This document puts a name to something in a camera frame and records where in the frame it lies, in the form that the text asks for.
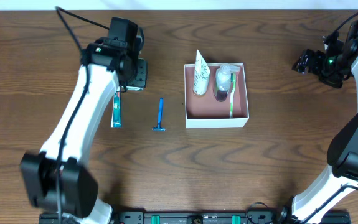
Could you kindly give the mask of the green Dettol soap bar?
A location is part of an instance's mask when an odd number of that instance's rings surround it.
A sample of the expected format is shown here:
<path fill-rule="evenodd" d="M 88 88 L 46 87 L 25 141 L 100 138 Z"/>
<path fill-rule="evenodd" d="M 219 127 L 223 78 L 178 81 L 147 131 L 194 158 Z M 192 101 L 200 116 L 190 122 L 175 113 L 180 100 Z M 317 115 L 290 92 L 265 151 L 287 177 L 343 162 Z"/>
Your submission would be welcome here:
<path fill-rule="evenodd" d="M 137 86 L 127 86 L 126 89 L 128 91 L 142 91 L 143 87 L 137 87 Z"/>

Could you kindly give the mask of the green white toothbrush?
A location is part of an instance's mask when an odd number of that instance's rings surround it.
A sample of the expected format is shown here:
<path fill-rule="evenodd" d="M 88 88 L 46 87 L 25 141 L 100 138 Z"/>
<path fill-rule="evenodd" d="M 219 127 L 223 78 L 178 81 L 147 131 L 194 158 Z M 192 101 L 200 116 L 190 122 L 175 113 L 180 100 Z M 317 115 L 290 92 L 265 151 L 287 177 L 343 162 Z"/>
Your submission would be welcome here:
<path fill-rule="evenodd" d="M 230 92 L 230 112 L 229 112 L 230 119 L 233 118 L 234 95 L 235 95 L 235 87 L 237 82 L 236 75 L 234 73 L 232 73 L 231 81 L 232 81 L 232 90 Z"/>

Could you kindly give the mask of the teal toothpaste tube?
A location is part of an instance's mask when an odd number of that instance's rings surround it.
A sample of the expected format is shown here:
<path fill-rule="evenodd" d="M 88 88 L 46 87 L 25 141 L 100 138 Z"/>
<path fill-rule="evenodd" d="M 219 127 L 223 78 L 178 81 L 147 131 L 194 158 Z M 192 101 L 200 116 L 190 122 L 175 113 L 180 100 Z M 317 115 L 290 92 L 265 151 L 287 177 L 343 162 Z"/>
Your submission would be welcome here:
<path fill-rule="evenodd" d="M 120 89 L 114 94 L 113 97 L 113 106 L 112 106 L 112 116 L 111 116 L 111 127 L 112 128 L 121 128 L 121 92 Z"/>

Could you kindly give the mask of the white Pantene tube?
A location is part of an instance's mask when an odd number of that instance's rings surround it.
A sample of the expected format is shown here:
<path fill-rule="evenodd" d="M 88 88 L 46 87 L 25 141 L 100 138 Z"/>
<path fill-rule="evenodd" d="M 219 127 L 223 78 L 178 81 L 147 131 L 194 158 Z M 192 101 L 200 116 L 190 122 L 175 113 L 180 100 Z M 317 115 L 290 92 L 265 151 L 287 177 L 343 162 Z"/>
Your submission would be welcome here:
<path fill-rule="evenodd" d="M 194 66 L 194 84 L 193 92 L 197 96 L 203 96 L 206 94 L 210 77 L 210 68 L 200 51 L 197 50 Z"/>

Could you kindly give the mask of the clear pump sanitizer bottle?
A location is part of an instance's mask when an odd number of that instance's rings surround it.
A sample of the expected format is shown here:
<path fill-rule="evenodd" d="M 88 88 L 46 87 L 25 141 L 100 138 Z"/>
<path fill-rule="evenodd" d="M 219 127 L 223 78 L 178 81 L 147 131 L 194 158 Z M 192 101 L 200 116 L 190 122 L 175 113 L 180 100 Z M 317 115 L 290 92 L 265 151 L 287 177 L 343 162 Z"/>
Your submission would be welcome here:
<path fill-rule="evenodd" d="M 215 73 L 214 96 L 219 102 L 226 100 L 232 86 L 232 75 L 240 71 L 239 66 L 223 64 Z"/>

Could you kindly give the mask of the blue disposable razor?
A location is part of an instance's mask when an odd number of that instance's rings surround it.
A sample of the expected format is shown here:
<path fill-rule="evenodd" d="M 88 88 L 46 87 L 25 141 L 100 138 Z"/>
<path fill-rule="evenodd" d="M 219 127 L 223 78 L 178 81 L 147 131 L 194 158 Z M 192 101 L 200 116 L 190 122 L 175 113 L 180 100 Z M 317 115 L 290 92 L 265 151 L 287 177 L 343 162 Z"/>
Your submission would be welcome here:
<path fill-rule="evenodd" d="M 162 119 L 163 119 L 163 105 L 164 100 L 163 98 L 159 99 L 159 107 L 158 107 L 158 117 L 157 117 L 157 125 L 152 128 L 153 131 L 165 131 L 166 128 L 161 126 Z"/>

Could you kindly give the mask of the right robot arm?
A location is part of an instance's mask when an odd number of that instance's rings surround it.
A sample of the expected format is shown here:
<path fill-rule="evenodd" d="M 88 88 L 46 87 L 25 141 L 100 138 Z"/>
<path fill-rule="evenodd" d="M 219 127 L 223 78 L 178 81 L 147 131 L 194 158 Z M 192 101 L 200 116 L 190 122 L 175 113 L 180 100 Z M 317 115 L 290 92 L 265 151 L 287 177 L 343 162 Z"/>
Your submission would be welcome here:
<path fill-rule="evenodd" d="M 347 223 L 345 215 L 329 210 L 358 191 L 358 20 L 349 28 L 345 41 L 334 31 L 324 40 L 325 51 L 306 49 L 293 70 L 312 73 L 319 81 L 341 88 L 350 77 L 356 83 L 357 113 L 333 138 L 327 150 L 327 166 L 302 193 L 292 197 L 277 216 L 278 223 Z"/>

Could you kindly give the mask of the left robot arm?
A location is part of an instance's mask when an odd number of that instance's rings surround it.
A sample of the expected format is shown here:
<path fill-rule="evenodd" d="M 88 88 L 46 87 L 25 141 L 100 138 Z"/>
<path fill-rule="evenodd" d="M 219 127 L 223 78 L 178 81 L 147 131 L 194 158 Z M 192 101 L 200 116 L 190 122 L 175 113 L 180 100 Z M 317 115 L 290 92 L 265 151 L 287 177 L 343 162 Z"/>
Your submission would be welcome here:
<path fill-rule="evenodd" d="M 77 84 L 57 127 L 38 154 L 23 155 L 20 170 L 30 204 L 55 213 L 51 223 L 111 221 L 113 209 L 98 198 L 87 164 L 114 95 L 146 86 L 146 61 L 139 57 L 143 45 L 137 24 L 112 17 L 108 35 L 81 50 Z"/>

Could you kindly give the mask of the white box pink interior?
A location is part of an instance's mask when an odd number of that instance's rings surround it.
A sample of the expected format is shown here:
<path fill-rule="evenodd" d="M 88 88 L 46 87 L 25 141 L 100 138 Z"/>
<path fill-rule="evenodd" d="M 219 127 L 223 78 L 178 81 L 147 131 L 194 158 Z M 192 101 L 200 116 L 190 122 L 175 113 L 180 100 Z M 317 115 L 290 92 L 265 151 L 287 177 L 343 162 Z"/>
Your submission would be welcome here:
<path fill-rule="evenodd" d="M 213 87 L 219 63 L 208 64 L 210 81 L 207 92 L 197 96 L 193 92 L 194 64 L 184 65 L 184 99 L 186 128 L 242 128 L 250 118 L 248 107 L 245 66 L 236 63 L 240 71 L 236 73 L 233 103 L 230 98 L 223 102 L 215 99 Z"/>

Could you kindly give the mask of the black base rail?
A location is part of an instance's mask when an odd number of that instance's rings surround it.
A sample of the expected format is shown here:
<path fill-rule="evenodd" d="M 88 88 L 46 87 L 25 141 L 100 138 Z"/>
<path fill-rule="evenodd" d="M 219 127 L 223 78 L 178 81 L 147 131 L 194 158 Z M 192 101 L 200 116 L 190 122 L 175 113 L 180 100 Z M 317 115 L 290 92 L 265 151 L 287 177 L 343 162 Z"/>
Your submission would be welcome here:
<path fill-rule="evenodd" d="M 113 214 L 112 224 L 251 224 L 274 223 L 275 214 L 271 209 L 254 209 L 245 213 L 143 213 L 140 211 Z M 57 214 L 39 215 L 39 224 L 58 223 Z M 348 212 L 328 212 L 323 224 L 351 224 Z"/>

